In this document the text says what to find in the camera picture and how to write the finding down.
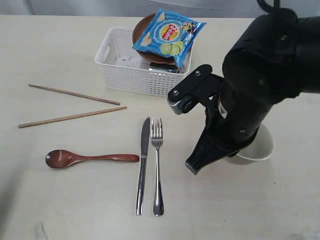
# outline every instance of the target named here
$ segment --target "wooden spoon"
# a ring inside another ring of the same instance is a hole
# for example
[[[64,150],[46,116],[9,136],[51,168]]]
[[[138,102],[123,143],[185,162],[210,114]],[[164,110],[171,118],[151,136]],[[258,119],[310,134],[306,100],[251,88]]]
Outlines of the wooden spoon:
[[[67,150],[53,150],[45,156],[46,164],[54,169],[63,169],[72,164],[87,160],[114,160],[122,162],[139,162],[139,156],[133,154],[112,154],[103,156],[80,156]]]

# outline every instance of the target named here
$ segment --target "white plastic basket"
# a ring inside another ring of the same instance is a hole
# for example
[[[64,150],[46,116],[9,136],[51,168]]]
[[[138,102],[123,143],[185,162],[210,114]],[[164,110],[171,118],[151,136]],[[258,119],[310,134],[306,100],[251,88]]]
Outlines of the white plastic basket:
[[[181,68],[183,73],[149,70],[150,62],[132,49],[132,29],[113,27],[107,32],[96,56],[107,88],[166,97],[190,70],[191,52]]]

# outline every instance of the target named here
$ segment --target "lay's logo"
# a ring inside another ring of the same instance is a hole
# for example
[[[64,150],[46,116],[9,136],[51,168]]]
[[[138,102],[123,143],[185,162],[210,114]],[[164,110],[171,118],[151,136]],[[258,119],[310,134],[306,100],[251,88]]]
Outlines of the lay's logo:
[[[169,24],[161,30],[161,35],[163,40],[171,41],[177,37],[178,28],[174,24]]]

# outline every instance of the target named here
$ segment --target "chopstick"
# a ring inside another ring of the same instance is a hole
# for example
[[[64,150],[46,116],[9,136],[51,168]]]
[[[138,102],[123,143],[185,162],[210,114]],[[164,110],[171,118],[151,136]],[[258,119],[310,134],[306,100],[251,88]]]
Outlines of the chopstick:
[[[56,88],[51,88],[51,87],[46,87],[46,86],[38,86],[38,85],[33,85],[33,84],[28,84],[28,86],[32,87],[32,88],[48,90],[51,92],[68,94],[71,96],[76,96],[76,97],[80,97],[80,98],[84,98],[84,99],[95,100],[95,101],[99,101],[99,102],[103,102],[103,103],[107,103],[107,104],[114,104],[114,105],[118,105],[118,106],[120,105],[120,102],[117,102],[117,101],[106,100],[106,99],[102,99],[102,98],[98,98],[98,97],[94,97],[94,96],[83,95],[83,94],[75,93],[75,92],[71,92],[71,91],[65,91],[65,90],[60,90],[60,89],[56,89]]]
[[[18,128],[22,129],[22,128],[33,127],[33,126],[38,126],[38,125],[43,125],[43,124],[51,124],[51,123],[61,122],[61,121],[70,120],[70,119],[78,119],[78,118],[88,117],[88,116],[97,115],[97,114],[110,113],[110,112],[114,112],[114,111],[123,110],[126,108],[127,108],[127,106],[121,106],[121,107],[116,107],[116,108],[111,108],[111,109],[106,109],[106,110],[101,110],[101,111],[92,111],[92,112],[86,112],[86,113],[81,113],[81,114],[76,114],[76,115],[71,115],[71,116],[58,117],[58,118],[53,118],[53,119],[48,119],[48,120],[43,120],[43,121],[29,122],[29,123],[19,124]]]

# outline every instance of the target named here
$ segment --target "cartoon character graphic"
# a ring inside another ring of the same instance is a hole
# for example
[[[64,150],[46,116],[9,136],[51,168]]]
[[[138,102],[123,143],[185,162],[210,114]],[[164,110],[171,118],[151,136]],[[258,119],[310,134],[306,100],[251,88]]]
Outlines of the cartoon character graphic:
[[[193,34],[196,30],[196,25],[193,22],[184,22],[182,23],[182,30],[189,34]]]

